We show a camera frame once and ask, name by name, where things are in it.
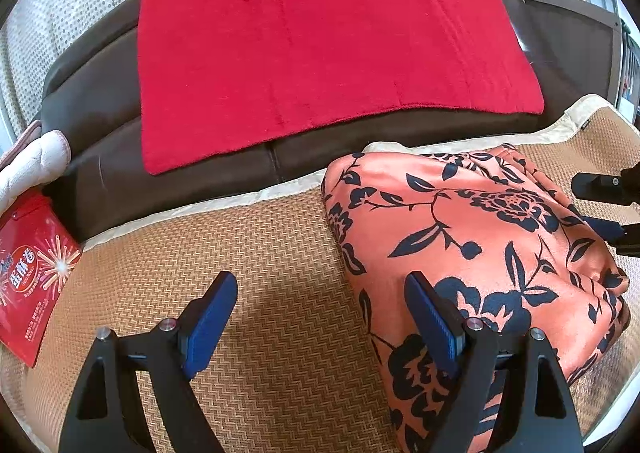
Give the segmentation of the orange floral satin garment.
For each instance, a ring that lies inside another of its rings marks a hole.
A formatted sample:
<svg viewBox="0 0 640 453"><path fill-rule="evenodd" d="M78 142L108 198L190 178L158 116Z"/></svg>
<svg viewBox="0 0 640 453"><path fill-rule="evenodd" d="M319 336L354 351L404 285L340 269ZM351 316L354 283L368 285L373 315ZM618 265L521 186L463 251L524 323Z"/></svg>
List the orange floral satin garment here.
<svg viewBox="0 0 640 453"><path fill-rule="evenodd" d="M409 273L496 332L542 329L567 381L629 323L628 277L604 239L512 147L354 153L329 165L321 194L402 451L425 441L451 386L406 305Z"/></svg>

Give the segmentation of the woven rattan bed mat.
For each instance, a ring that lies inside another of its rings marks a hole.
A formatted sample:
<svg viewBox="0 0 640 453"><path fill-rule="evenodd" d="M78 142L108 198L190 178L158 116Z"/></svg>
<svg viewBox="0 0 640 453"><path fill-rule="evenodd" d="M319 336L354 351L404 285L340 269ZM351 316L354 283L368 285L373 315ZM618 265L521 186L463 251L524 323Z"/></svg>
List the woven rattan bed mat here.
<svg viewBox="0 0 640 453"><path fill-rule="evenodd" d="M544 172L582 217L634 224L634 207L574 198L580 172L613 175L639 159L639 132L604 99L577 100L550 127L363 153L471 153L509 146ZM204 293L221 270L238 279L227 329L194 379L198 402L229 452L399 452L366 325L326 219L326 168L277 187L169 210L90 239L50 317L38 362L1 355L1 399L27 442L58 449L64 415L94 330L146 331ZM628 277L630 319L608 351L568 381L582 435L591 439L639 373L639 262Z"/></svg>

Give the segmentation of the white quilted blanket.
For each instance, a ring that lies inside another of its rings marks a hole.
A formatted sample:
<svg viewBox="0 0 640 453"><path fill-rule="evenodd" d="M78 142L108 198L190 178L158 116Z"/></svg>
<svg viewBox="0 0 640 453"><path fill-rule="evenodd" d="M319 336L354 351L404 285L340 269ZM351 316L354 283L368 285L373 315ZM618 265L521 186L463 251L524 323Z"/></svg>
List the white quilted blanket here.
<svg viewBox="0 0 640 453"><path fill-rule="evenodd" d="M72 149L63 132L44 132L39 120L31 122L1 155L0 214L27 190L61 177L71 160Z"/></svg>

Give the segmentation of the red knitted cloth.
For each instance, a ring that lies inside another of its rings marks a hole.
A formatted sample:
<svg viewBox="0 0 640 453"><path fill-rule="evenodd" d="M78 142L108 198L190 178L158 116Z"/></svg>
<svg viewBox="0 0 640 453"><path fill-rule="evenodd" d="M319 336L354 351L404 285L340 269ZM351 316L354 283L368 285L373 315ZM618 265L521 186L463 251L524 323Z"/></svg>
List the red knitted cloth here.
<svg viewBox="0 0 640 453"><path fill-rule="evenodd" d="M539 114L502 0L141 0L145 169L399 110Z"/></svg>

